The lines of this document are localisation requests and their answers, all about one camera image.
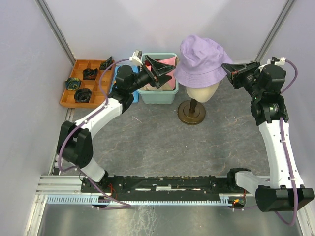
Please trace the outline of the teal plastic basket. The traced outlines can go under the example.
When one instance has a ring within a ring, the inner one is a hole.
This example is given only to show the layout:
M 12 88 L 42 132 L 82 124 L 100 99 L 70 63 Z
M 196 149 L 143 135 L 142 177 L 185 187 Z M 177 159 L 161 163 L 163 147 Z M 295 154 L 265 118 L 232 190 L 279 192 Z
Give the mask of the teal plastic basket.
M 141 58 L 143 64 L 145 64 L 145 55 L 148 55 L 155 60 L 177 57 L 175 53 L 144 53 Z M 172 79 L 169 80 L 168 82 L 170 84 L 172 83 L 176 84 L 175 89 L 173 91 L 141 91 L 139 89 L 138 93 L 140 94 L 143 102 L 145 104 L 172 104 L 175 99 L 175 95 L 179 90 L 179 84 L 176 81 L 173 74 L 174 74 L 173 71 L 168 73 L 168 75 L 172 76 Z

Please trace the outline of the blue printed cloth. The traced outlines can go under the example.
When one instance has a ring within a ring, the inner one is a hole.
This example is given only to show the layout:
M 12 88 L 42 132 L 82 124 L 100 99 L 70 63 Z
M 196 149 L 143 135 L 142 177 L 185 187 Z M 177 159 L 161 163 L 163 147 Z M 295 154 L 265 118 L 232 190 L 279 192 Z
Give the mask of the blue printed cloth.
M 116 82 L 117 72 L 118 72 L 118 70 L 119 70 L 119 68 L 120 68 L 121 66 L 122 66 L 122 64 L 119 64 L 119 65 L 116 66 L 116 68 L 115 68 L 114 77 L 113 77 L 113 81 L 112 81 L 112 85 L 111 85 L 110 92 L 112 91 L 113 86 L 114 86 L 114 84 L 115 84 L 115 82 Z M 132 68 L 132 71 L 133 71 L 134 73 L 137 73 L 137 72 L 138 72 L 137 66 L 133 65 L 133 66 L 131 66 L 131 68 Z M 138 103 L 138 101 L 139 101 L 139 93 L 138 93 L 138 91 L 137 91 L 137 90 L 134 91 L 132 95 L 133 95 L 133 97 L 134 97 L 133 103 Z

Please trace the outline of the purple bucket hat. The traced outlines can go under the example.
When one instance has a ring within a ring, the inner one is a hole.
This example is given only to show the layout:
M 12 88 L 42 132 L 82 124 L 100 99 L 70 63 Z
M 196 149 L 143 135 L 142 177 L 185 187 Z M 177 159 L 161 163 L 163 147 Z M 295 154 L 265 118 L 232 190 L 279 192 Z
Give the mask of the purple bucket hat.
M 220 82 L 226 76 L 221 65 L 233 63 L 219 43 L 197 35 L 189 35 L 182 41 L 180 53 L 174 77 L 190 88 L 204 88 Z

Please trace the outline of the cream mannequin head stand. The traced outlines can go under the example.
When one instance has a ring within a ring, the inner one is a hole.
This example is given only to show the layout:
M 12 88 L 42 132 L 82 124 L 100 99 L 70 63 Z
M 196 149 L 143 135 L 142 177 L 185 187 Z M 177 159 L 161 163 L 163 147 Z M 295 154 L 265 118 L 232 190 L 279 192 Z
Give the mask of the cream mannequin head stand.
M 206 110 L 203 103 L 209 101 L 219 87 L 219 82 L 203 88 L 186 87 L 190 100 L 182 102 L 177 110 L 178 118 L 187 125 L 200 124 L 205 116 Z

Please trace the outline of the wooden compartment tray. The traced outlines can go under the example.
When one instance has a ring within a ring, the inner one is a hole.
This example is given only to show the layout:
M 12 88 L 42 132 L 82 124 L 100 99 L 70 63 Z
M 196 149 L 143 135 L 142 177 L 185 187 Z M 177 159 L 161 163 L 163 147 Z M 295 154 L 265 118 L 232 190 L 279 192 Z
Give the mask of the wooden compartment tray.
M 75 62 L 69 77 L 76 77 L 81 80 L 79 89 L 89 88 L 92 92 L 89 103 L 76 103 L 74 94 L 77 91 L 68 91 L 64 89 L 60 104 L 66 108 L 86 108 L 95 109 L 104 102 L 104 92 L 109 94 L 116 66 L 113 65 L 109 70 L 99 70 L 101 61 L 93 59 L 79 59 Z M 98 69 L 96 80 L 83 80 L 83 70 L 86 68 Z

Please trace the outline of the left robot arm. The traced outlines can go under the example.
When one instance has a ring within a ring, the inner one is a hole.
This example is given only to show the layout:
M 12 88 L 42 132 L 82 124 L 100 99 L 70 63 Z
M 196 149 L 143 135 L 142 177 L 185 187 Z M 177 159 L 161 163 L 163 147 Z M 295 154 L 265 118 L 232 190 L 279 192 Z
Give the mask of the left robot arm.
M 99 192 L 109 186 L 108 172 L 93 158 L 93 137 L 109 121 L 124 113 L 133 103 L 133 93 L 147 84 L 159 88 L 171 80 L 170 72 L 175 69 L 171 64 L 157 61 L 145 56 L 149 66 L 142 63 L 140 53 L 129 59 L 138 66 L 134 72 L 129 65 L 118 68 L 115 83 L 109 95 L 89 115 L 76 122 L 65 121 L 61 125 L 57 155 L 58 168 L 64 172 L 62 160 L 72 164 L 73 168 L 81 171 L 87 179 L 92 181 L 92 187 Z

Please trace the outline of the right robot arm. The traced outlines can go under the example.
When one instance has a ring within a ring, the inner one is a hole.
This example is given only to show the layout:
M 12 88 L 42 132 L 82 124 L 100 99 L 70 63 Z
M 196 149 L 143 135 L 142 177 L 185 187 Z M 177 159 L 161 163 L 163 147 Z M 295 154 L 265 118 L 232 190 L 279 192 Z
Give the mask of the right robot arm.
M 231 192 L 245 189 L 255 196 L 262 212 L 297 211 L 315 198 L 307 188 L 295 164 L 289 137 L 289 117 L 282 87 L 286 71 L 285 59 L 273 58 L 267 64 L 222 64 L 235 89 L 244 88 L 251 96 L 251 113 L 264 140 L 270 179 L 255 176 L 251 171 L 234 168 L 226 179 Z

